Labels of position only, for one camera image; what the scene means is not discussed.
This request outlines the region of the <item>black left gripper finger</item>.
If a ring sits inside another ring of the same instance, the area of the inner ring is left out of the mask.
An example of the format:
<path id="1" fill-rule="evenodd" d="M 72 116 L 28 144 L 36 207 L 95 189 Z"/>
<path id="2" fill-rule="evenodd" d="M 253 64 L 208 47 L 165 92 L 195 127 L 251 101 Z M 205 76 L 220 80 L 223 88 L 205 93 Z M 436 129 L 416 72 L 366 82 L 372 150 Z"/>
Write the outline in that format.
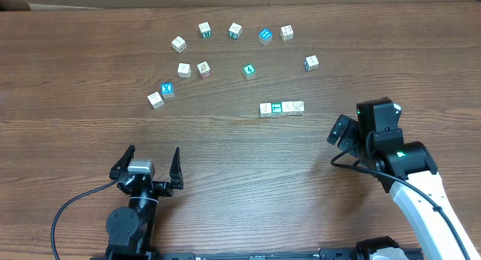
<path id="1" fill-rule="evenodd" d="M 180 148 L 177 147 L 172 159 L 171 168 L 169 171 L 171 178 L 171 187 L 173 189 L 183 189 L 183 173 L 180 167 Z"/>
<path id="2" fill-rule="evenodd" d="M 134 158 L 135 145 L 130 145 L 123 156 L 110 169 L 109 178 L 117 180 L 124 171 L 127 171 L 130 161 Z"/>

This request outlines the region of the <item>wooden cube letter I side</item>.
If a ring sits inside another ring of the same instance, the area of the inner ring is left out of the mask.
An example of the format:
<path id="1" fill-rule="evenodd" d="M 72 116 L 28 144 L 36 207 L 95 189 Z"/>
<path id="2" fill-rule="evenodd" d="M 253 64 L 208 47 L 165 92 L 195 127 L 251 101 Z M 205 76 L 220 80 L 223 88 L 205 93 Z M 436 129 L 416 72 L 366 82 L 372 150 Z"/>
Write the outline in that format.
<path id="1" fill-rule="evenodd" d="M 303 101 L 294 101 L 292 102 L 292 106 L 293 106 L 293 111 L 292 111 L 293 115 L 300 116 L 304 114 L 305 107 L 304 107 Z"/>

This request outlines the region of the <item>wooden cube ice cream drawing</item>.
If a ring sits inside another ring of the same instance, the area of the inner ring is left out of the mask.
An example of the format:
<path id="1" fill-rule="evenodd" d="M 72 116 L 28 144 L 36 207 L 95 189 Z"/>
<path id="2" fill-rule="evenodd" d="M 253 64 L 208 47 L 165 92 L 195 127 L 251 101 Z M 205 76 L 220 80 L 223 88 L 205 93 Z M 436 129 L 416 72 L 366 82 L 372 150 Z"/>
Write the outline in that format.
<path id="1" fill-rule="evenodd" d="M 284 116 L 291 116 L 294 112 L 292 101 L 282 101 L 282 113 Z"/>

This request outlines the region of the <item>green number seven cube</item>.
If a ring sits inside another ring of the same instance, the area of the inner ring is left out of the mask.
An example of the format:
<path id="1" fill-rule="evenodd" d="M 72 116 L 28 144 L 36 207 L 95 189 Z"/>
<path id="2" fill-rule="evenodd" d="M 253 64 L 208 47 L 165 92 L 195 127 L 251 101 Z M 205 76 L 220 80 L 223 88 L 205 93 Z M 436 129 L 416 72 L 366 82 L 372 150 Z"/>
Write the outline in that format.
<path id="1" fill-rule="evenodd" d="M 283 115 L 283 107 L 281 102 L 272 102 L 271 103 L 271 116 L 272 117 L 280 117 Z"/>

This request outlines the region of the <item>wooden cube with hook drawing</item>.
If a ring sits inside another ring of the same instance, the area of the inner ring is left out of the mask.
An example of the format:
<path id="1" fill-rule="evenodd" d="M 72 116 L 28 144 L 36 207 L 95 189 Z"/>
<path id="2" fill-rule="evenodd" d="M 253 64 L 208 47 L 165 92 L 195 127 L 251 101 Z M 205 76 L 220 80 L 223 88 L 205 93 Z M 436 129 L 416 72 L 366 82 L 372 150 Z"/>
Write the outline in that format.
<path id="1" fill-rule="evenodd" d="M 259 105 L 259 116 L 262 118 L 267 118 L 272 116 L 271 103 L 261 103 Z"/>

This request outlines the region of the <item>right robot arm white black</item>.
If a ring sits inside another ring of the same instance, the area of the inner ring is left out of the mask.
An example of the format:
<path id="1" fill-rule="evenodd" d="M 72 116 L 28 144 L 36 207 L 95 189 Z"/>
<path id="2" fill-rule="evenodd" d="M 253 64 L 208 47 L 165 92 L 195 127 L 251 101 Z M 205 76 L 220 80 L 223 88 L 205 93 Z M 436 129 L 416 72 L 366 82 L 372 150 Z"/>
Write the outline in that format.
<path id="1" fill-rule="evenodd" d="M 411 225 L 429 259 L 478 259 L 480 257 L 456 216 L 427 148 L 420 142 L 404 142 L 396 122 L 369 130 L 364 122 L 341 115 L 327 141 L 342 155 L 356 157 L 351 165 L 331 160 L 337 168 L 376 177 Z"/>

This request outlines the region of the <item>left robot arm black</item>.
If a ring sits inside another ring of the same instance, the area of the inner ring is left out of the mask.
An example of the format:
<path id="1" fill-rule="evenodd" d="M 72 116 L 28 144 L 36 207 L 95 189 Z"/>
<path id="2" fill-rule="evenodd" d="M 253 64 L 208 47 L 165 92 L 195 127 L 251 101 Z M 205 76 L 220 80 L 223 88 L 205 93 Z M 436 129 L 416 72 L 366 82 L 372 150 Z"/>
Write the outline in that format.
<path id="1" fill-rule="evenodd" d="M 151 245 L 159 198 L 171 197 L 175 189 L 183 188 L 179 148 L 172 159 L 169 181 L 155 181 L 152 161 L 135 159 L 134 154 L 135 146 L 131 145 L 109 173 L 129 196 L 129 204 L 113 210 L 107 218 L 107 260 L 160 259 L 159 250 Z"/>

